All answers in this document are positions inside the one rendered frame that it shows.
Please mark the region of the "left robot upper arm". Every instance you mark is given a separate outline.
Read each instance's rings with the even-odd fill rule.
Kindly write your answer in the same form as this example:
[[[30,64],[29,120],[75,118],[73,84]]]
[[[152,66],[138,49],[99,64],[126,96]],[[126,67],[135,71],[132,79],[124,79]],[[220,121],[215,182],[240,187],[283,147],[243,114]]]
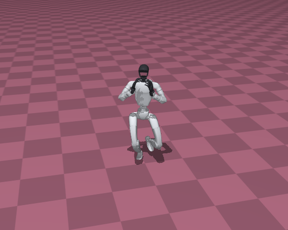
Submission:
[[[163,92],[163,90],[161,89],[159,83],[157,83],[157,82],[152,82],[152,83],[153,83],[153,88],[156,89],[157,94],[158,94],[159,96],[165,97],[164,92]],[[160,103],[163,104],[163,103],[165,103],[165,102],[164,102],[164,101],[161,101]]]

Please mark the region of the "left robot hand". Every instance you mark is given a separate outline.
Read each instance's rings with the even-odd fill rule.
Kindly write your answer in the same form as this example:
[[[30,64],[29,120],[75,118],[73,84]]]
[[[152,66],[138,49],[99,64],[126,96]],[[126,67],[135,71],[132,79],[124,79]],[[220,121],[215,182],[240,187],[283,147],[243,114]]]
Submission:
[[[153,83],[150,81],[150,80],[146,80],[146,82],[148,85],[146,85],[148,88],[149,88],[149,93],[150,93],[150,96],[153,96],[153,93],[155,92],[155,90],[153,90]]]

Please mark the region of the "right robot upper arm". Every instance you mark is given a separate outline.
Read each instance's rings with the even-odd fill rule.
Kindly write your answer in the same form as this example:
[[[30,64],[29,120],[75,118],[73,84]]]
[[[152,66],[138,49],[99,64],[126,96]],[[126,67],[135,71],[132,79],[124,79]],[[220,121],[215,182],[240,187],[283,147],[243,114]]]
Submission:
[[[122,90],[122,93],[126,93],[126,92],[128,92],[128,91],[130,91],[130,88],[132,87],[132,85],[133,85],[133,83],[134,83],[135,81],[130,81],[130,82],[128,82],[128,84],[125,86],[125,88]],[[121,94],[122,94],[121,93]],[[125,99],[123,99],[123,98],[119,98],[121,101],[124,101]]]

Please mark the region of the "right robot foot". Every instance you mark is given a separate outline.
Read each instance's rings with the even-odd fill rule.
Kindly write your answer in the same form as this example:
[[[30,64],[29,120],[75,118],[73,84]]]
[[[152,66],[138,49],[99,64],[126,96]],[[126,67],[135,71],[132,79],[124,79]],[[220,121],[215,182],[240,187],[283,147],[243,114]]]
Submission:
[[[137,153],[136,159],[137,160],[141,160],[143,157],[143,152],[141,151],[141,153]]]

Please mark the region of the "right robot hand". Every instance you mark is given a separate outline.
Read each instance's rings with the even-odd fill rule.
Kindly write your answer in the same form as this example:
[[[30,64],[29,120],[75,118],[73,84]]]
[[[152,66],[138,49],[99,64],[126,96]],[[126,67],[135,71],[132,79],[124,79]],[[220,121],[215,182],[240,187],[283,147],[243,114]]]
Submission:
[[[137,78],[137,79],[135,80],[135,82],[133,83],[133,85],[132,85],[132,87],[131,87],[131,94],[134,93],[134,91],[135,91],[135,85],[136,85],[137,82],[140,81],[140,79],[141,79],[141,78]]]

